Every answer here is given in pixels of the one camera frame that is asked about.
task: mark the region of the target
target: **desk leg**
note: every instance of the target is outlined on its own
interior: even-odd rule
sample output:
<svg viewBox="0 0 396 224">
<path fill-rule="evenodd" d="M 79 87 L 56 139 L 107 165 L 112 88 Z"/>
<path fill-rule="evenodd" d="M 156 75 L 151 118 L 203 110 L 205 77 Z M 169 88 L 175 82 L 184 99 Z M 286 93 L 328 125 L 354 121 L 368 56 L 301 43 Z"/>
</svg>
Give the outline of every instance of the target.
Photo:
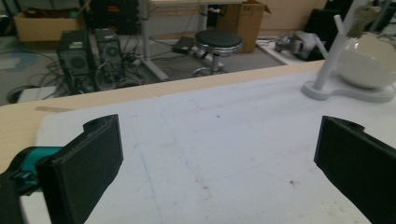
<svg viewBox="0 0 396 224">
<path fill-rule="evenodd" d="M 160 81 L 169 81 L 169 76 L 167 76 L 160 68 L 155 65 L 149 55 L 149 33 L 147 21 L 149 19 L 148 15 L 148 1 L 139 0 L 139 12 L 140 12 L 140 24 L 142 28 L 142 39 L 143 39 L 143 58 L 142 63 L 147 67 L 147 69 L 154 74 Z"/>
<path fill-rule="evenodd" d="M 207 24 L 207 5 L 202 5 L 201 6 L 201 13 L 199 14 L 199 27 L 198 31 L 203 31 L 206 29 L 206 24 Z"/>
<path fill-rule="evenodd" d="M 195 54 L 198 58 L 201 58 L 201 56 L 204 54 L 204 51 L 203 51 L 203 50 L 198 49 L 198 48 L 196 48 L 196 47 L 193 47 L 192 50 L 193 50 L 194 54 Z M 212 64 L 212 62 L 213 62 L 213 57 L 212 57 L 212 55 L 210 55 L 210 54 L 206 55 L 206 57 L 205 57 L 205 59 L 204 59 L 204 62 L 207 63 L 207 64 Z M 219 67 L 220 67 L 220 68 L 223 68 L 223 67 L 224 67 L 224 63 L 219 62 Z"/>
</svg>

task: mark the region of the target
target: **floor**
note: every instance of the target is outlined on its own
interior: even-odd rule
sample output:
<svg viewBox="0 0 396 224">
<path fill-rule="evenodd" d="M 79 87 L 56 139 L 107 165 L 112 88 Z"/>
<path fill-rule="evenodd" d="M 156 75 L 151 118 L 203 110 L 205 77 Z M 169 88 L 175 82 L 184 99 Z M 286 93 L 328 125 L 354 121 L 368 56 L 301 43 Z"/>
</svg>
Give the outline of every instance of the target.
<svg viewBox="0 0 396 224">
<path fill-rule="evenodd" d="M 128 66 L 129 77 L 139 79 L 142 84 L 158 82 L 150 71 L 139 63 L 141 41 L 139 36 L 119 36 L 124 53 L 130 54 Z M 152 60 L 172 80 L 192 78 L 195 69 L 207 64 L 193 54 L 183 55 L 172 52 L 176 40 L 150 41 Z M 27 86 L 62 86 L 48 97 L 61 97 L 68 94 L 63 85 L 62 72 L 54 49 L 27 49 L 18 39 L 12 36 L 0 37 L 0 106 L 18 101 L 21 90 Z M 280 66 L 281 63 L 260 49 L 252 53 L 223 55 L 220 61 L 225 64 L 227 72 L 246 71 L 251 69 Z"/>
</svg>

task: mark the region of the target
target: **cable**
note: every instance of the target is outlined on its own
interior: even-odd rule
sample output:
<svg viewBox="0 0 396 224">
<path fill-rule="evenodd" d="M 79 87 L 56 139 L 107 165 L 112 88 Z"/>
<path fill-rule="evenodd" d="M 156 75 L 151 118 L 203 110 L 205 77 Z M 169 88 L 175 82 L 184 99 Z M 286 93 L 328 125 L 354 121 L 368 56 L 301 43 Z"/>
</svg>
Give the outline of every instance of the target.
<svg viewBox="0 0 396 224">
<path fill-rule="evenodd" d="M 161 55 L 168 54 L 168 53 L 174 53 L 174 52 L 172 50 L 170 50 L 170 51 L 166 51 L 166 52 L 162 52 L 162 53 L 151 55 L 151 57 L 157 57 L 157 56 L 161 56 Z M 176 57 L 171 57 L 171 58 L 161 58 L 161 59 L 175 59 L 175 58 L 181 58 L 181 57 L 186 57 L 186 56 L 188 56 L 188 54 L 184 54 L 184 55 L 176 56 Z"/>
<path fill-rule="evenodd" d="M 148 16 L 149 16 L 149 14 L 151 14 L 151 12 L 157 10 L 157 8 L 158 8 L 158 7 L 155 7 L 154 9 L 152 9 L 152 10 L 148 13 Z"/>
<path fill-rule="evenodd" d="M 124 73 L 125 77 L 134 80 L 138 85 L 143 85 L 146 81 L 145 77 L 138 74 L 138 68 L 141 66 L 141 63 L 139 65 L 136 65 L 132 63 L 131 61 L 123 61 L 123 68 L 124 68 Z"/>
<path fill-rule="evenodd" d="M 46 97 L 42 98 L 41 100 L 47 100 L 48 98 L 50 98 L 51 96 L 55 95 L 58 91 L 61 91 L 62 88 L 57 88 L 55 92 L 47 95 Z"/>
<path fill-rule="evenodd" d="M 35 85 L 35 84 L 33 84 L 33 82 L 32 82 L 32 78 L 33 78 L 33 77 L 37 77 L 37 76 L 43 76 L 42 78 L 40 78 L 40 80 L 39 80 L 39 82 L 38 82 L 38 85 L 35 85 L 35 86 L 38 86 L 38 87 L 46 87 L 46 86 L 49 85 L 49 84 L 44 84 L 44 82 L 45 82 L 45 80 L 46 80 L 48 77 L 50 77 L 50 76 L 55 76 L 55 78 L 63 77 L 63 75 L 57 73 L 57 71 L 61 69 L 60 67 L 58 67 L 57 63 L 50 63 L 50 64 L 48 64 L 46 67 L 49 69 L 49 72 L 48 72 L 48 73 L 31 75 L 31 76 L 29 76 L 29 77 L 27 78 L 27 82 L 28 82 L 29 84 L 31 84 L 31 85 Z"/>
<path fill-rule="evenodd" d="M 114 89 L 116 89 L 116 87 L 117 87 L 117 84 L 116 84 L 116 80 L 114 79 L 114 75 L 111 73 L 111 69 L 108 69 L 108 72 L 110 73 L 110 77 L 111 77 L 111 81 L 112 81 L 112 85 L 111 85 L 111 87 L 104 87 L 104 86 L 102 86 L 102 80 L 99 80 L 99 73 L 101 73 L 102 74 L 102 76 L 103 75 L 105 75 L 104 74 L 104 71 L 102 70 L 102 68 L 104 67 L 104 66 L 106 66 L 106 65 L 108 65 L 108 66 L 111 66 L 111 64 L 110 63 L 108 63 L 108 61 L 107 60 L 105 60 L 102 64 L 100 64 L 97 68 L 96 68 L 96 71 L 95 71 L 95 74 L 94 74 L 94 81 L 95 81 L 95 83 L 96 83 L 96 86 L 101 90 L 101 91 L 110 91 L 110 90 L 114 90 Z"/>
<path fill-rule="evenodd" d="M 160 44 L 164 44 L 164 45 L 166 45 L 166 46 L 170 46 L 170 47 L 173 47 L 173 46 L 174 46 L 174 45 L 171 45 L 171 44 L 168 44 L 168 43 L 165 43 L 165 42 L 162 42 L 162 41 L 153 39 L 153 38 L 150 38 L 150 40 L 152 40 L 152 41 L 154 41 L 154 42 L 157 42 L 157 43 L 160 43 Z"/>
<path fill-rule="evenodd" d="M 54 79 L 51 79 L 50 81 L 48 81 L 48 82 L 46 82 L 44 85 L 43 85 L 43 87 L 46 87 L 46 86 L 48 86 L 50 83 L 52 83 L 52 82 L 54 82 L 54 81 L 57 81 L 57 80 L 59 80 L 59 79 L 64 79 L 63 77 L 56 77 L 56 78 L 54 78 Z"/>
<path fill-rule="evenodd" d="M 127 87 L 133 87 L 133 86 L 141 86 L 143 84 L 142 80 L 138 77 L 129 77 L 121 80 L 117 84 L 117 88 L 127 88 Z"/>
<path fill-rule="evenodd" d="M 124 44 L 124 47 L 122 48 L 122 52 L 126 50 L 126 47 L 128 46 L 129 42 L 131 41 L 132 35 L 129 35 L 128 39 L 126 40 L 126 43 Z"/>
<path fill-rule="evenodd" d="M 0 52 L 0 55 L 9 54 L 9 53 L 16 53 L 16 52 L 37 54 L 37 55 L 40 55 L 40 56 L 43 56 L 43 57 L 46 57 L 46 58 L 50 59 L 53 63 L 56 63 L 56 61 L 54 59 L 52 59 L 50 56 L 42 54 L 42 53 L 34 52 L 34 51 L 31 51 L 31 50 L 28 50 L 28 49 L 13 49 L 13 50 L 9 50 L 9 51 Z"/>
<path fill-rule="evenodd" d="M 186 54 L 186 55 L 180 55 L 180 56 L 169 57 L 169 58 L 155 58 L 155 59 L 151 59 L 151 60 L 152 61 L 172 61 L 174 59 L 183 58 L 183 57 L 186 57 L 186 56 L 188 56 L 188 55 Z"/>
<path fill-rule="evenodd" d="M 174 67 L 160 67 L 161 69 L 169 69 L 169 70 L 171 70 L 172 71 L 172 75 L 175 73 L 175 71 L 176 72 L 181 72 L 181 73 L 186 73 L 186 74 L 192 74 L 193 73 L 193 71 L 183 71 L 183 70 L 180 70 L 180 69 L 176 69 L 176 68 L 174 68 Z"/>
<path fill-rule="evenodd" d="M 196 4 L 196 7 L 198 8 L 198 10 L 200 10 L 200 5 L 201 5 L 201 0 L 198 0 L 198 2 L 197 2 L 197 4 Z M 195 14 L 195 10 L 191 13 L 191 15 L 190 15 L 190 17 L 189 17 L 189 20 L 187 21 L 187 25 L 186 25 L 186 27 L 184 28 L 184 31 L 183 31 L 183 33 L 181 33 L 181 36 L 184 36 L 184 34 L 186 34 L 187 30 L 189 29 L 190 22 L 191 22 L 191 20 L 192 20 L 192 17 L 194 16 L 194 14 Z"/>
<path fill-rule="evenodd" d="M 135 42 L 136 42 L 135 45 L 134 45 L 134 48 L 132 50 L 130 50 L 130 51 L 125 52 L 125 50 L 126 50 L 126 45 L 125 45 L 123 50 L 122 50 L 122 59 L 124 61 L 133 62 L 136 59 L 137 56 L 140 56 L 140 54 L 136 53 L 137 47 L 139 46 L 139 38 L 137 37 L 137 35 L 134 35 L 134 38 L 135 38 Z"/>
</svg>

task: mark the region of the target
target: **black stool seat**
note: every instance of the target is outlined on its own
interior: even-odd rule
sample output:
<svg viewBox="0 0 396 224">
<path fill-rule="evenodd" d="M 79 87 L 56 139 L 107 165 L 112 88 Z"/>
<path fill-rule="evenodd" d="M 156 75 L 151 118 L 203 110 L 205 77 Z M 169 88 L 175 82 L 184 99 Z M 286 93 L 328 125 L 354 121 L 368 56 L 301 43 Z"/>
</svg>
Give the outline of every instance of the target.
<svg viewBox="0 0 396 224">
<path fill-rule="evenodd" d="M 204 30 L 195 35 L 198 48 L 209 52 L 233 52 L 242 47 L 242 38 L 232 32 Z"/>
</svg>

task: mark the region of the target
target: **gray floor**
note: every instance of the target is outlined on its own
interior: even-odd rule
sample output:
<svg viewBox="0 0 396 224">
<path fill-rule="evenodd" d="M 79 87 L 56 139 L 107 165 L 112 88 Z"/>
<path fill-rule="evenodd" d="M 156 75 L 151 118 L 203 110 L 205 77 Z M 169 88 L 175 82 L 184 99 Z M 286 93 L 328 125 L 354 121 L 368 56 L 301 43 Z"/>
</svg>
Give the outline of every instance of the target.
<svg viewBox="0 0 396 224">
<path fill-rule="evenodd" d="M 135 46 L 141 44 L 141 41 L 137 41 L 134 37 L 129 38 L 129 36 L 120 36 L 120 42 L 124 52 L 133 52 Z M 152 41 L 150 50 L 153 62 L 171 80 L 192 78 L 192 72 L 195 69 L 207 66 L 205 62 L 194 55 L 173 53 L 171 51 L 171 45 L 175 41 L 168 40 L 164 42 Z M 57 81 L 60 81 L 58 78 L 51 82 L 56 76 L 51 74 L 48 69 L 50 65 L 51 70 L 56 70 L 55 72 L 60 74 L 62 73 L 59 69 L 58 58 L 54 50 L 35 49 L 33 52 L 26 52 L 19 51 L 19 49 L 25 49 L 25 46 L 20 44 L 15 37 L 0 37 L 0 105 L 8 105 L 8 94 L 23 86 L 54 86 L 57 84 Z M 97 49 L 93 48 L 93 52 L 97 55 Z M 134 55 L 138 58 L 140 52 L 141 49 L 137 47 Z M 228 72 L 281 65 L 259 49 L 255 49 L 252 53 L 238 53 L 229 55 L 228 57 L 222 57 L 220 61 L 225 64 L 225 70 Z M 144 85 L 158 82 L 158 79 L 143 65 L 134 66 L 133 69 L 144 78 Z"/>
</svg>

